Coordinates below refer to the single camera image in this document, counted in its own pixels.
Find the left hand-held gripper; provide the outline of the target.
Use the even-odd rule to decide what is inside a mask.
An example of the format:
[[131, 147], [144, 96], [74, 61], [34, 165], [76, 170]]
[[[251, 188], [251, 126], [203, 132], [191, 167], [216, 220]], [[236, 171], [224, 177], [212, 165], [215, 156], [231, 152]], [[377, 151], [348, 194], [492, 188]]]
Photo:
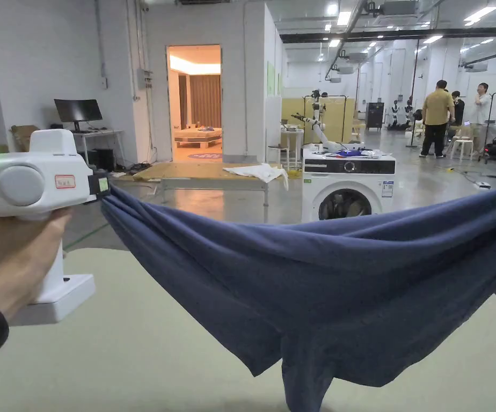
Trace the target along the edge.
[[[65, 129], [37, 130], [27, 152], [0, 154], [0, 218], [43, 220], [57, 209], [101, 201], [111, 193], [107, 173], [94, 176]], [[96, 287], [91, 274], [66, 275], [63, 249], [32, 304], [14, 319], [16, 326], [62, 321], [88, 300]]]

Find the person's left hand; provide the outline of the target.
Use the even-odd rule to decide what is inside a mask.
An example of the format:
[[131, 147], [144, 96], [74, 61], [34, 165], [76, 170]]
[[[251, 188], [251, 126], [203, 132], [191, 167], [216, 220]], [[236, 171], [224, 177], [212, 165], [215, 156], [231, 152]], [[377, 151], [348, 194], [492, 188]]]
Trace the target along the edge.
[[7, 320], [36, 297], [70, 219], [69, 208], [43, 220], [0, 218], [0, 312]]

